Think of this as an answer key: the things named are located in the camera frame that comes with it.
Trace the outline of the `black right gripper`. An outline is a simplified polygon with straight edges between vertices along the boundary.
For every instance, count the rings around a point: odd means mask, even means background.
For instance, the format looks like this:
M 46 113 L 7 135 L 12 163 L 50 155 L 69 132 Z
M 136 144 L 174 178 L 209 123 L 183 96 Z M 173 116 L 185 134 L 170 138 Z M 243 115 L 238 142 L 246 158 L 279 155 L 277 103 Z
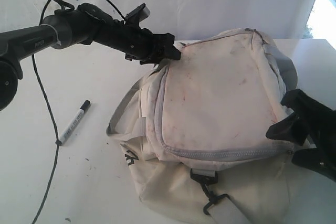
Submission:
M 271 125 L 266 138 L 314 148 L 296 151 L 292 163 L 335 181 L 335 110 L 301 89 L 287 91 L 280 104 L 289 116 Z

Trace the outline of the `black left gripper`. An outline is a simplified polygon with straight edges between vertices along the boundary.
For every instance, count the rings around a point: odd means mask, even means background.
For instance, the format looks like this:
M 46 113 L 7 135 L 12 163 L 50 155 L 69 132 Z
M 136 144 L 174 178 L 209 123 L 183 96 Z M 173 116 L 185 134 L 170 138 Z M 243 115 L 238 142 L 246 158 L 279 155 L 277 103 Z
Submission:
M 174 46 L 174 35 L 154 34 L 145 28 L 102 25 L 93 41 L 121 51 L 125 53 L 126 60 L 136 60 L 141 65 L 158 65 L 166 59 L 181 59 L 181 52 Z

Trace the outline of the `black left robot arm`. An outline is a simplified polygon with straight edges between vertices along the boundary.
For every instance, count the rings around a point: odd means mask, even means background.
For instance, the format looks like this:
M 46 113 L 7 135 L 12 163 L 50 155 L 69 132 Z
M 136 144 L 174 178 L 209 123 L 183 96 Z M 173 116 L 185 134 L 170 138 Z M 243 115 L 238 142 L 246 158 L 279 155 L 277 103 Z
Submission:
M 11 103 L 23 78 L 20 61 L 48 47 L 65 49 L 97 42 L 142 65 L 181 58 L 172 34 L 154 34 L 140 27 L 139 23 L 150 14 L 145 4 L 134 9 L 124 21 L 89 3 L 74 7 L 61 1 L 60 6 L 38 26 L 1 33 L 1 109 Z

